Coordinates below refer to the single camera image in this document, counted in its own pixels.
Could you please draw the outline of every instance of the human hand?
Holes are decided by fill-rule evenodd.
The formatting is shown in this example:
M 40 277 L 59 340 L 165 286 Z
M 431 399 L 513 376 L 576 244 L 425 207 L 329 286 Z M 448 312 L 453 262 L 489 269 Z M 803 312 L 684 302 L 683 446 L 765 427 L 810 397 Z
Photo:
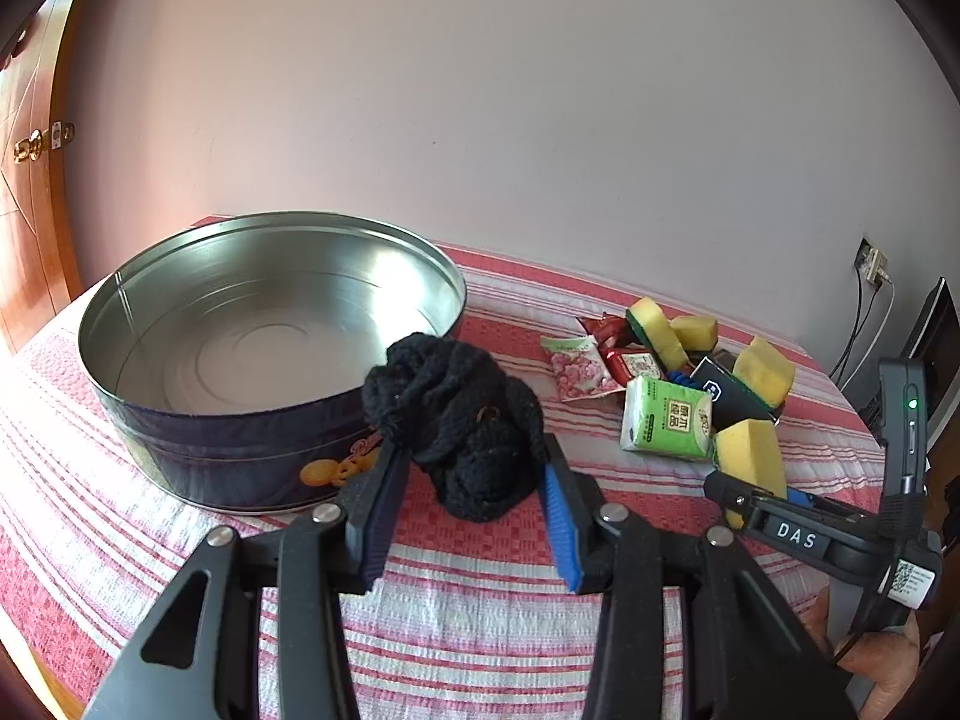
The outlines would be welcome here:
M 824 587 L 813 608 L 805 615 L 803 625 L 828 655 L 839 651 L 827 642 L 827 613 L 830 607 L 830 588 Z M 883 720 L 904 697 L 920 667 L 920 629 L 917 615 L 910 613 L 904 632 L 877 632 L 864 634 L 843 656 L 840 666 L 851 674 L 859 674 L 874 683 L 867 701 L 860 710 L 860 720 Z

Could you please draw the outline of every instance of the red and white tablecloth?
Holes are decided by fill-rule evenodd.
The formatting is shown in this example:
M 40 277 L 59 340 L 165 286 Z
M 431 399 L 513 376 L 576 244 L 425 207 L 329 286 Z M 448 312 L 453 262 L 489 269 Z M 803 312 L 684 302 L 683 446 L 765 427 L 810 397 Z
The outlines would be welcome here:
M 574 469 L 607 498 L 659 527 L 699 533 L 717 518 L 702 464 L 622 452 L 613 402 L 560 403 L 539 336 L 581 335 L 578 314 L 622 313 L 651 295 L 672 317 L 696 307 L 627 287 L 447 247 L 469 303 L 461 338 L 493 353 L 544 404 Z M 0 370 L 0 605 L 66 688 L 88 701 L 200 538 L 227 522 L 244 535 L 290 517 L 225 517 L 162 493 L 140 474 L 101 410 L 76 352 L 89 293 Z M 721 325 L 738 351 L 754 330 Z M 794 343 L 768 338 L 798 365 L 776 428 L 787 482 L 875 509 L 883 454 L 856 413 Z M 798 611 L 826 577 L 755 546 Z M 261 707 L 277 716 L 274 598 L 264 602 Z M 566 592 L 551 563 L 536 496 L 501 521 L 459 522 L 411 470 L 383 579 L 344 596 L 344 631 L 361 714 L 376 718 L 536 715 L 577 718 L 599 598 Z M 680 636 L 668 603 L 664 716 L 679 715 Z

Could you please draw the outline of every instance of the green tissue pack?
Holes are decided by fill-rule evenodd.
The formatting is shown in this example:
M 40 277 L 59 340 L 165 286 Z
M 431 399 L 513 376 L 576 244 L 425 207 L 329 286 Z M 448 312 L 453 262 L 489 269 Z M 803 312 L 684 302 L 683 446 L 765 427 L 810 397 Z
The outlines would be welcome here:
M 627 384 L 620 447 L 686 460 L 710 460 L 709 392 L 637 376 Z

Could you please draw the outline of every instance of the white cable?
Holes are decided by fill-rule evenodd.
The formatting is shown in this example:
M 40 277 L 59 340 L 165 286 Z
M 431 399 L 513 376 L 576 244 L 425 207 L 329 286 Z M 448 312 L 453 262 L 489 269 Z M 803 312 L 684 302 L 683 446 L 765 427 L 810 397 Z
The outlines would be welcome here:
M 894 307 L 894 298 L 896 297 L 896 285 L 893 283 L 893 281 L 891 281 L 890 276 L 888 276 L 884 272 L 882 272 L 880 276 L 883 278 L 884 281 L 887 282 L 887 284 L 890 285 L 890 290 L 891 290 L 890 303 L 887 306 L 887 313 L 883 315 L 883 322 L 880 322 L 880 327 L 877 327 L 877 333 L 875 333 L 874 339 L 870 341 L 870 346 L 868 346 L 867 351 L 863 353 L 863 357 L 860 358 L 860 362 L 856 364 L 856 368 L 853 369 L 853 373 L 851 373 L 850 376 L 847 377 L 847 381 L 843 382 L 843 386 L 840 388 L 841 392 L 847 388 L 848 384 L 850 384 L 851 381 L 853 381 L 853 377 L 856 376 L 856 372 L 860 370 L 864 362 L 867 362 L 867 357 L 870 357 L 870 353 L 874 350 L 874 346 L 876 346 L 877 341 L 880 340 L 880 333 L 883 332 L 883 327 L 885 327 L 887 323 L 887 319 L 890 318 L 890 311 Z

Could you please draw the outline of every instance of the white wall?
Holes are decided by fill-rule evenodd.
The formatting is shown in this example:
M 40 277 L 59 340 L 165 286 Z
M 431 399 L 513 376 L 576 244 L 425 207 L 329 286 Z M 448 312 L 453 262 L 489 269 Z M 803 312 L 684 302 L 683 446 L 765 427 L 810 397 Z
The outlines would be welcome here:
M 207 213 L 335 209 L 827 365 L 865 232 L 899 288 L 881 349 L 960 287 L 960 108 L 893 0 L 91 0 L 69 114 L 88 282 Z

